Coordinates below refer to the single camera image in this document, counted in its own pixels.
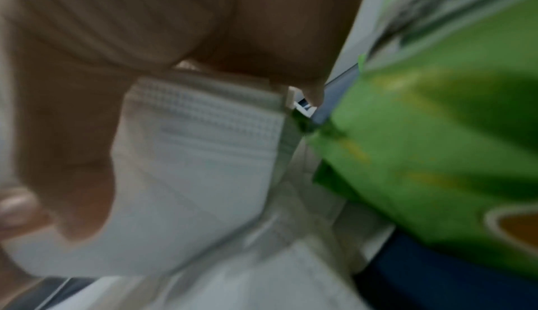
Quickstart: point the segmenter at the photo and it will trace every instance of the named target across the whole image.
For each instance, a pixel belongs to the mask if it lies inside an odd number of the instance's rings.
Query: surgical mask
[[[250,77],[140,79],[124,101],[112,151],[117,193],[102,231],[71,244],[51,227],[4,250],[36,276],[150,275],[188,264],[261,214],[300,139],[284,103]]]

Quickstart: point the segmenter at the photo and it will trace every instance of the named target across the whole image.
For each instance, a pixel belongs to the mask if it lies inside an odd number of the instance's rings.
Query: green bag
[[[370,55],[309,142],[318,182],[434,249],[537,278],[538,0],[487,3]]]

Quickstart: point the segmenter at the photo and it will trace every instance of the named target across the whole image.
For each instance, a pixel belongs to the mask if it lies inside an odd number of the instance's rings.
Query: face mask
[[[262,212],[300,139],[284,100],[252,78],[140,79],[124,101],[112,152],[117,194],[103,230],[69,244],[49,228],[4,250],[36,276],[148,275],[188,264]]]

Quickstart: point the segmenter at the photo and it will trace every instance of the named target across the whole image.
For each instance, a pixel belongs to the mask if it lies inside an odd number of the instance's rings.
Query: hand
[[[47,211],[3,238],[53,222],[80,240],[103,226],[114,196],[110,147],[140,75],[192,60],[299,87],[319,103],[359,3],[0,0],[4,107],[27,187],[10,197],[37,198]]]

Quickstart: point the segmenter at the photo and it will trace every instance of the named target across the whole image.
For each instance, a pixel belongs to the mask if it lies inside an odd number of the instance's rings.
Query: skin
[[[99,231],[114,196],[123,95],[141,75],[189,60],[296,86],[320,103],[360,1],[0,0],[15,172],[46,210],[0,240],[49,224],[69,240]],[[6,297],[31,278],[3,259]]]

